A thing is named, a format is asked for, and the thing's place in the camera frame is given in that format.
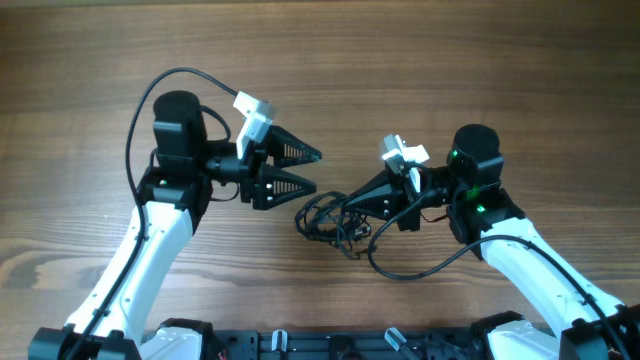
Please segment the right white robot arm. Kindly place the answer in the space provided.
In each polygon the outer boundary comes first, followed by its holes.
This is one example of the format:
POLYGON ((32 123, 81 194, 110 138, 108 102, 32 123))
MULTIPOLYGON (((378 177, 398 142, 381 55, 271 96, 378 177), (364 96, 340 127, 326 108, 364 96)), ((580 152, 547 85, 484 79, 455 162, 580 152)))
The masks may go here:
POLYGON ((419 229, 422 210, 443 206, 462 244, 502 273, 542 316, 543 332, 507 311, 471 327, 481 359, 636 359, 639 308, 599 289, 564 260, 501 185, 504 159, 497 132, 470 124, 454 135, 445 166, 427 168, 421 146, 397 135, 380 144, 385 169, 354 192, 346 212, 419 229))

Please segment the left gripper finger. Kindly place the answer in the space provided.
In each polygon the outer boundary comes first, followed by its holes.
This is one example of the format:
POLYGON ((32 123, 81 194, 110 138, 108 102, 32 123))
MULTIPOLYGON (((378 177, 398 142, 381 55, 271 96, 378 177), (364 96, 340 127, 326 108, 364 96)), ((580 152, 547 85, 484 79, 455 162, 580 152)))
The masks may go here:
POLYGON ((280 126, 270 128, 268 153, 274 160, 274 166, 286 168, 322 159, 322 152, 300 140, 280 126))
POLYGON ((315 193, 317 185, 303 177, 268 164, 261 164, 255 177, 253 208, 269 210, 315 193))

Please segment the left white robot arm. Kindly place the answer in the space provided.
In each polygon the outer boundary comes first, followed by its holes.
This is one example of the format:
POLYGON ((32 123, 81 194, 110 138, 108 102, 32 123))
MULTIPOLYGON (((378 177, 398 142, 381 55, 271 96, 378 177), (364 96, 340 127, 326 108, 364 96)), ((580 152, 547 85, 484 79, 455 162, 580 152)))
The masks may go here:
POLYGON ((134 188, 129 228, 90 295, 60 329, 41 328, 31 359, 226 359, 211 323, 171 318, 151 338, 145 324, 177 255, 212 202, 213 185, 234 183, 256 210, 312 194, 313 182, 289 173, 317 162, 319 150, 273 124, 274 110, 244 92, 234 108, 245 118, 236 141, 209 139, 204 117, 219 115, 187 91, 153 105, 156 148, 134 188))

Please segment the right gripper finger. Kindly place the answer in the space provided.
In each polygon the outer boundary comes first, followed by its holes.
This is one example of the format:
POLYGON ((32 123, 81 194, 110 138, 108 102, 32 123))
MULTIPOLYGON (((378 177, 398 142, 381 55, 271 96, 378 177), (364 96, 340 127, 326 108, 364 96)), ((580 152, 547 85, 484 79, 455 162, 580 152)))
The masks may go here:
POLYGON ((389 220, 398 212, 395 203, 388 199, 356 200, 344 197, 328 203, 328 206, 330 214, 344 213, 346 217, 372 217, 380 220, 389 220))
POLYGON ((351 194, 348 205, 382 204, 393 196, 393 187, 386 172, 380 172, 351 194))

